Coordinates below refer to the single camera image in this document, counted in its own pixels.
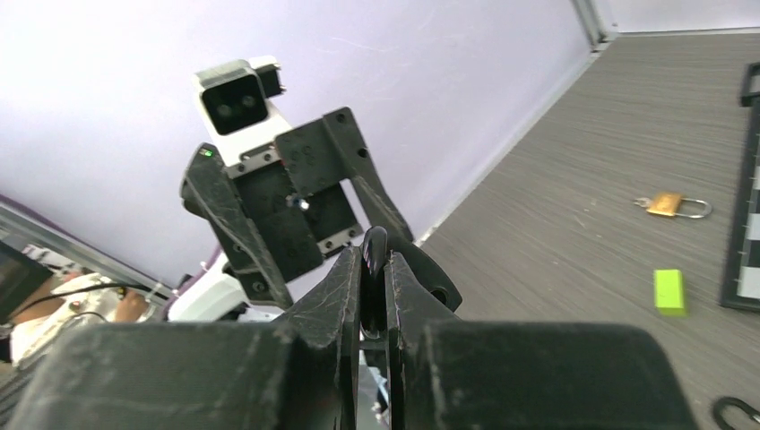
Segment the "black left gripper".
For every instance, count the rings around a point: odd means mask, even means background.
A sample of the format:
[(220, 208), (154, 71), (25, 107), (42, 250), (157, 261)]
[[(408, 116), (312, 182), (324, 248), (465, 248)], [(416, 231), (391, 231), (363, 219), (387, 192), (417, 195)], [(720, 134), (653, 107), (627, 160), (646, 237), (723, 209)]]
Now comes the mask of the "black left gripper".
[[(348, 172), (326, 126), (320, 118), (279, 135), (273, 145), (281, 159), (236, 178), (207, 142), (187, 165), (180, 186), (183, 205), (208, 221), (228, 260), (222, 272), (238, 281), (253, 304), (293, 306), (286, 282), (321, 266), (362, 231), (341, 186)], [(455, 312), (462, 304), (459, 289), (415, 244), (379, 177), (357, 175), (350, 182), (370, 224), (388, 232), (389, 248)]]

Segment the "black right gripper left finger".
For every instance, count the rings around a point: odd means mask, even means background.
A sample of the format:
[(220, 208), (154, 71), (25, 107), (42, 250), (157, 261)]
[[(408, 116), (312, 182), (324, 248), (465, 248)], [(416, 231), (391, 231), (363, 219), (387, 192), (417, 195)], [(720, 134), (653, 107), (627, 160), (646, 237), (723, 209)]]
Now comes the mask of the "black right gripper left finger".
[(344, 250), (272, 322), (93, 324), (63, 333), (12, 429), (352, 429), (358, 281)]

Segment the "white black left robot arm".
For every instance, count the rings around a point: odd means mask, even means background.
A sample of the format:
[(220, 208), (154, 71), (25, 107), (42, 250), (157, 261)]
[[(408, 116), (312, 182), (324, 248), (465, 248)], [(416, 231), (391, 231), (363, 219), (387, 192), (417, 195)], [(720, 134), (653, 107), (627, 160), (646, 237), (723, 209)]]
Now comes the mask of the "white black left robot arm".
[(462, 296), (417, 246), (385, 191), (350, 109), (291, 127), (280, 116), (230, 148), (201, 144), (186, 168), (185, 209), (218, 240), (210, 265), (186, 280), (168, 309), (173, 322), (217, 321), (249, 305), (293, 303), (288, 285), (339, 254), (364, 230), (349, 182), (371, 226), (388, 231), (419, 282), (451, 310)]

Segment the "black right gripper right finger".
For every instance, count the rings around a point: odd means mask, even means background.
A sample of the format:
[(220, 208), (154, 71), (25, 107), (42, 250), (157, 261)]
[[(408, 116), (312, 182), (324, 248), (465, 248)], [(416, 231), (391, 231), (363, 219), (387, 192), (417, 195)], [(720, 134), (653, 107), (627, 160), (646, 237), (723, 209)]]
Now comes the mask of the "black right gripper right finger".
[(617, 323), (474, 322), (384, 269), (394, 429), (694, 429), (661, 345)]

